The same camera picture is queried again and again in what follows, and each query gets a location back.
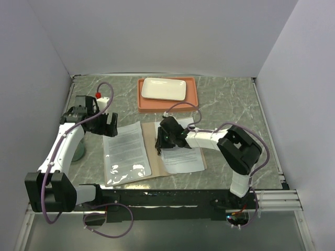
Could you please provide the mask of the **white printed paper sheets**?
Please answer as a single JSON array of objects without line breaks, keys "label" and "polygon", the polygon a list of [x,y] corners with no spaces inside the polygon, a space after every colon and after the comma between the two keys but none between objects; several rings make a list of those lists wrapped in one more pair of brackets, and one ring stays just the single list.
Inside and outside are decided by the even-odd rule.
[{"label": "white printed paper sheets", "polygon": [[157,150],[165,171],[169,174],[202,172],[206,169],[200,148],[187,149],[175,146]]}]

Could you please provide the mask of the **tan paper folder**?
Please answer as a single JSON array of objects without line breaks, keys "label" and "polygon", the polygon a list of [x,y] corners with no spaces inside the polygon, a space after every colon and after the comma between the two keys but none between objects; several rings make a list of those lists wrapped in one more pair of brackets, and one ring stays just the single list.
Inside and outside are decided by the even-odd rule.
[{"label": "tan paper folder", "polygon": [[159,158],[159,156],[157,154],[157,150],[155,148],[155,143],[156,143],[156,139],[157,139],[157,128],[158,128],[159,123],[158,122],[148,122],[148,123],[140,123],[140,124],[141,124],[141,128],[142,128],[144,145],[145,145],[145,148],[146,148],[146,153],[147,153],[147,157],[149,159],[149,164],[150,164],[150,167],[151,167],[152,174],[151,174],[151,176],[149,176],[145,179],[139,180],[139,181],[149,180],[151,178],[156,178],[156,177],[164,177],[164,176],[175,175],[175,174],[169,174],[165,171],[165,169],[163,167],[163,162]]}]

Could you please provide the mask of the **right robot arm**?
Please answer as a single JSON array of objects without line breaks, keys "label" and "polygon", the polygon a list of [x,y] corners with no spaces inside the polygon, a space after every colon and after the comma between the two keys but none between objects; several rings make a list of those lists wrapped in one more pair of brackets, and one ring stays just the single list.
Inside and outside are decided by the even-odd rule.
[{"label": "right robot arm", "polygon": [[246,129],[235,124],[220,130],[200,129],[193,125],[184,128],[174,117],[164,117],[157,128],[155,148],[160,155],[162,149],[175,147],[220,152],[233,171],[229,203],[237,209],[246,204],[251,171],[262,154],[262,148]]}]

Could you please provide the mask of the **white printed paper sheet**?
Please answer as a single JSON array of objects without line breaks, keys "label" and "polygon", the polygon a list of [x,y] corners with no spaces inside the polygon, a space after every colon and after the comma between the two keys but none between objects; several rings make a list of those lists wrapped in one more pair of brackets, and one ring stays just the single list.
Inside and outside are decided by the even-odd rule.
[{"label": "white printed paper sheet", "polygon": [[117,129],[115,137],[103,136],[105,186],[113,187],[151,176],[140,122]]}]

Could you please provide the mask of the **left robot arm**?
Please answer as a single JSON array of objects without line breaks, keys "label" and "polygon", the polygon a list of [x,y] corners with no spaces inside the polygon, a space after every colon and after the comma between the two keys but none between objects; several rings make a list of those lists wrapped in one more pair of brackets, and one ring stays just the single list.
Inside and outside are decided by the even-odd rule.
[{"label": "left robot arm", "polygon": [[85,203],[91,210],[103,206],[104,197],[97,184],[74,186],[68,179],[76,149],[85,133],[114,137],[116,113],[107,113],[111,99],[96,93],[94,97],[79,95],[75,105],[60,118],[57,138],[38,170],[28,173],[25,186],[34,212],[71,212]]}]

